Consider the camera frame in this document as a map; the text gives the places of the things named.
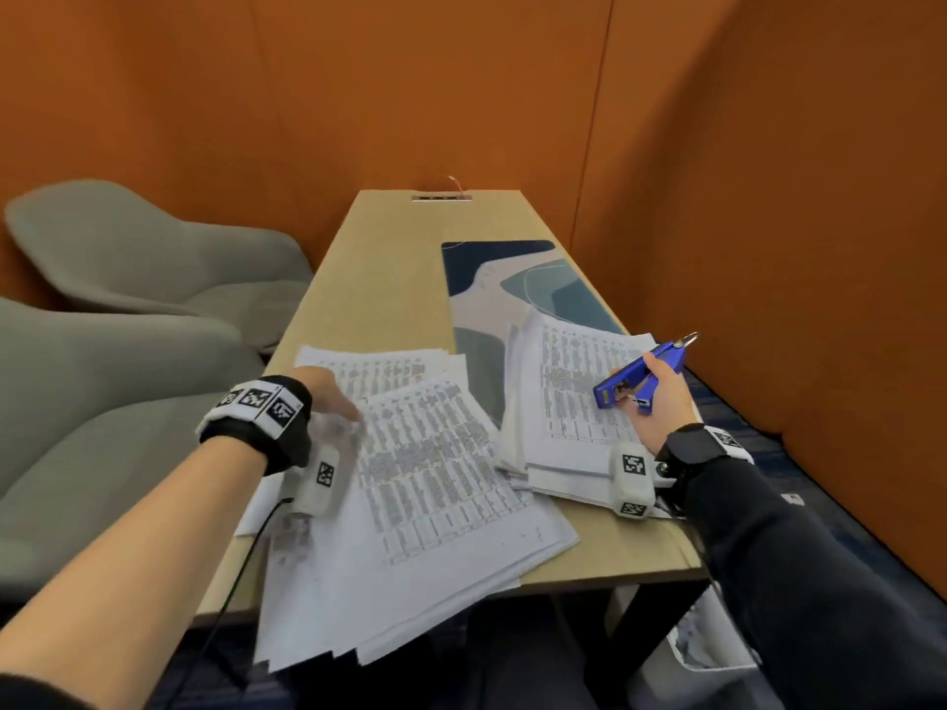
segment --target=wooden table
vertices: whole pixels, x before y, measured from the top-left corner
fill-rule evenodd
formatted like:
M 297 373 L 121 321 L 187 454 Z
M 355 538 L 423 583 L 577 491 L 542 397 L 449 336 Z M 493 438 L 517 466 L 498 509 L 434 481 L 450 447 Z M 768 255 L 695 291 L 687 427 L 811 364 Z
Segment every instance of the wooden table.
M 412 202 L 412 194 L 362 191 L 356 197 L 267 373 L 291 368 L 301 345 L 356 352 L 445 348 L 453 353 L 441 242 L 549 239 L 575 265 L 518 191 L 474 191 L 471 202 Z M 578 267 L 576 271 L 587 283 Z M 622 521 L 608 509 L 558 499 L 556 503 L 582 540 L 523 576 L 525 591 L 629 583 L 663 586 L 665 581 L 686 580 L 705 584 L 701 561 L 679 524 Z M 231 542 L 198 609 L 198 621 L 220 608 L 249 547 L 249 537 Z M 259 607 L 263 556 L 258 553 L 251 561 L 229 612 L 245 614 Z M 676 607 L 686 600 L 672 604 L 669 612 L 676 617 L 671 624 L 690 607 Z M 651 606 L 648 616 L 654 616 Z

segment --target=person's left arm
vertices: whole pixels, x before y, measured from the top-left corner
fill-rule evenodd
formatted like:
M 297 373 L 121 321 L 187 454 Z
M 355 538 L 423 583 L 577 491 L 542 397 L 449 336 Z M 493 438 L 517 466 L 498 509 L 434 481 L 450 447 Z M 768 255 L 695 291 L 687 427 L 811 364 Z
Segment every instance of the person's left arm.
M 288 376 L 313 409 L 359 412 L 330 371 Z M 70 561 L 0 633 L 0 673 L 42 680 L 100 710 L 148 700 L 266 468 L 243 441 L 210 438 Z

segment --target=black sleeve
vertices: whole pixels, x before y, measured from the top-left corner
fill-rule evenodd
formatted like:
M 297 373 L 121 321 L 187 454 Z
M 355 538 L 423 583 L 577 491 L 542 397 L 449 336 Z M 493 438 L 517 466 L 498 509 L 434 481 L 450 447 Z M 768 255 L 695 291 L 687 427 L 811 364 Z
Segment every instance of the black sleeve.
M 9 710 L 94 710 L 52 685 L 18 675 L 0 675 L 0 708 Z
M 753 465 L 710 462 L 684 509 L 787 708 L 947 708 L 947 641 Z

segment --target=gray chair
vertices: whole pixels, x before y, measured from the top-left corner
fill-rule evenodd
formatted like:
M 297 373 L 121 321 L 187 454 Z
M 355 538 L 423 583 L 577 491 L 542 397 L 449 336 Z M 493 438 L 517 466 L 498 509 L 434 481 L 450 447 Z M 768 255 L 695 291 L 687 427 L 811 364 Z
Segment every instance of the gray chair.
M 78 309 L 213 317 L 264 353 L 313 278 L 285 234 L 182 221 L 112 181 L 34 189 L 6 205 L 6 225 Z
M 196 447 L 223 392 L 261 372 L 220 321 L 0 299 L 0 600 L 35 594 Z

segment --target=chair seat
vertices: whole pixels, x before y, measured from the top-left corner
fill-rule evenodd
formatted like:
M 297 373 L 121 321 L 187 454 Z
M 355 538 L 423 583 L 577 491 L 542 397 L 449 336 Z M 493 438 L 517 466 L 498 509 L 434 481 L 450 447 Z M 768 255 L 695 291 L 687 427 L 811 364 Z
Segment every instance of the chair seat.
M 201 291 L 183 306 L 202 316 L 229 321 L 241 331 L 245 344 L 270 351 L 282 338 L 308 287 L 302 281 L 223 284 Z
M 30 598 L 157 486 L 196 448 L 194 429 L 219 397 L 117 408 L 44 453 L 0 499 L 0 596 Z

